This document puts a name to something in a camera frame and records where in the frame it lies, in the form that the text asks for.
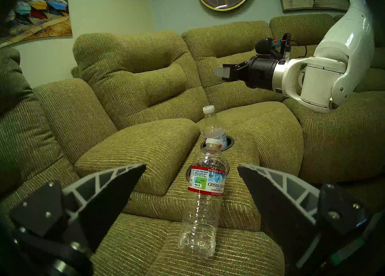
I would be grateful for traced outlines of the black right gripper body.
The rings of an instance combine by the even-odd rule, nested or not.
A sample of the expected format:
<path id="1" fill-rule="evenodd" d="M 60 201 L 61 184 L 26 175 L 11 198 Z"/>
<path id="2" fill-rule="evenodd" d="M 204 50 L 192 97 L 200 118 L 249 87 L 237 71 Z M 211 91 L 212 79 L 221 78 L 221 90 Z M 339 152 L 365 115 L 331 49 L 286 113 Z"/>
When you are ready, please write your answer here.
<path id="1" fill-rule="evenodd" d="M 269 54 L 257 54 L 245 62 L 247 87 L 269 91 L 282 91 L 282 76 L 285 60 L 276 59 Z"/>

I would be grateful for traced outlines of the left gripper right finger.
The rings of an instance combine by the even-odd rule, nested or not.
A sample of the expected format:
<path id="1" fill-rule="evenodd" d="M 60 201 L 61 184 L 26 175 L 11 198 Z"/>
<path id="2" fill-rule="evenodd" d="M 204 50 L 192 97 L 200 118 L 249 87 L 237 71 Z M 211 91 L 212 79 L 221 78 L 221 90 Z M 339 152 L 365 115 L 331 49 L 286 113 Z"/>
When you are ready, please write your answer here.
<path id="1" fill-rule="evenodd" d="M 238 172 L 292 265 L 366 268 L 373 257 L 373 215 L 343 187 L 326 181 L 318 189 L 246 163 Z"/>

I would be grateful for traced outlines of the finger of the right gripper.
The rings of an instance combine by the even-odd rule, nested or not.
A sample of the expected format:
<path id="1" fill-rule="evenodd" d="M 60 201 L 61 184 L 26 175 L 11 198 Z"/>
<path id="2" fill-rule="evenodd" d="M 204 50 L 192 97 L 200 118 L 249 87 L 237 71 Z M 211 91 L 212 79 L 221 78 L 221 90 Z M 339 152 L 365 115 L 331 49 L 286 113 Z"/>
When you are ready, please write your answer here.
<path id="1" fill-rule="evenodd" d="M 248 64 L 223 64 L 213 69 L 215 75 L 222 78 L 225 82 L 244 81 L 248 80 Z"/>

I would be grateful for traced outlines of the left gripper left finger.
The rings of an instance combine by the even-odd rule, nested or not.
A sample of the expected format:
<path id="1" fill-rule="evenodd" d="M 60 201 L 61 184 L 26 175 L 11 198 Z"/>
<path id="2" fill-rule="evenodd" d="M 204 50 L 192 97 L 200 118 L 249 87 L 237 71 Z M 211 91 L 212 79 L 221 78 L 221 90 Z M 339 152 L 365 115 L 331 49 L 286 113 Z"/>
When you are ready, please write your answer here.
<path id="1" fill-rule="evenodd" d="M 79 253 L 71 243 L 94 253 L 145 170 L 145 163 L 116 167 L 64 189 L 58 181 L 47 182 L 9 212 L 15 238 L 36 253 Z"/>

